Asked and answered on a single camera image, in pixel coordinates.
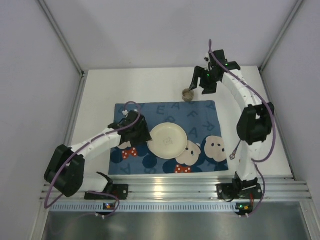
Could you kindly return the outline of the cream round plate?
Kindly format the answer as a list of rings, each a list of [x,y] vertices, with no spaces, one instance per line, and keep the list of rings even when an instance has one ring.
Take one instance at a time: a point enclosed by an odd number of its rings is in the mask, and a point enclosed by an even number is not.
[[[188,137],[182,127],[165,122],[155,126],[147,142],[148,149],[158,158],[170,160],[179,157],[188,145]]]

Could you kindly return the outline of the small beige cup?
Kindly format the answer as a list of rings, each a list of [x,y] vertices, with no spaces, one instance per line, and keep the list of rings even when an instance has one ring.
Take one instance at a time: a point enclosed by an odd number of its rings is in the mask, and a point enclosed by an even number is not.
[[[192,102],[194,97],[195,97],[195,92],[193,90],[189,90],[187,88],[182,91],[182,99],[185,102]]]

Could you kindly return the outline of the blue cartoon placemat cloth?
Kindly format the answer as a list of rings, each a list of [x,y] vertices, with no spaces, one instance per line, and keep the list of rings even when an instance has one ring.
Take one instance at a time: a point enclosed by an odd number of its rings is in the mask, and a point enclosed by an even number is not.
[[[191,174],[227,171],[216,103],[141,103],[152,140],[130,142],[110,153],[111,175]]]

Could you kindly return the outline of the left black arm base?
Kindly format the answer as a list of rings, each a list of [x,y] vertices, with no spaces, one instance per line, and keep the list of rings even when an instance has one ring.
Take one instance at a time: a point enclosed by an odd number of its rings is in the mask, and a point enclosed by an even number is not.
[[[85,200],[111,200],[113,196],[119,200],[126,200],[129,194],[128,184],[118,184],[106,174],[97,172],[99,175],[98,180],[103,180],[102,183],[106,182],[103,190],[88,190],[84,194]]]

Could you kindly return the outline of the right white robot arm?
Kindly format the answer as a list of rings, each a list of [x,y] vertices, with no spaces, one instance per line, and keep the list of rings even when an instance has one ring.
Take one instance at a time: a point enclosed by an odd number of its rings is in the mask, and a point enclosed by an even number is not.
[[[228,61],[223,50],[209,50],[204,60],[205,67],[194,68],[189,90],[201,87],[203,95],[214,94],[218,83],[222,83],[230,91],[242,111],[236,126],[241,154],[235,178],[241,182],[253,181],[257,177],[255,164],[261,162],[258,153],[263,142],[269,135],[276,138],[275,107],[245,81],[241,67],[235,61]]]

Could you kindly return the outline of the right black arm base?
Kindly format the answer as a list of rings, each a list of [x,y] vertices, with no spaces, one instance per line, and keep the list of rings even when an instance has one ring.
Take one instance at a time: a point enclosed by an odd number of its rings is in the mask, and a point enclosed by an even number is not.
[[[216,190],[218,199],[226,202],[232,202],[233,200],[260,199],[263,193],[257,178],[250,181],[232,179],[232,183],[217,184]]]

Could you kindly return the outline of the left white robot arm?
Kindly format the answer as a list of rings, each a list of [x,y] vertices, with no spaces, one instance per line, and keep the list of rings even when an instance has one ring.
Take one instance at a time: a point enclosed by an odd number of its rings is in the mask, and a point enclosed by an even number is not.
[[[151,139],[145,117],[131,110],[120,122],[110,124],[88,140],[72,146],[58,146],[44,174],[50,184],[47,195],[52,190],[67,198],[82,191],[104,192],[111,181],[104,173],[85,173],[86,164],[124,143],[136,147]]]

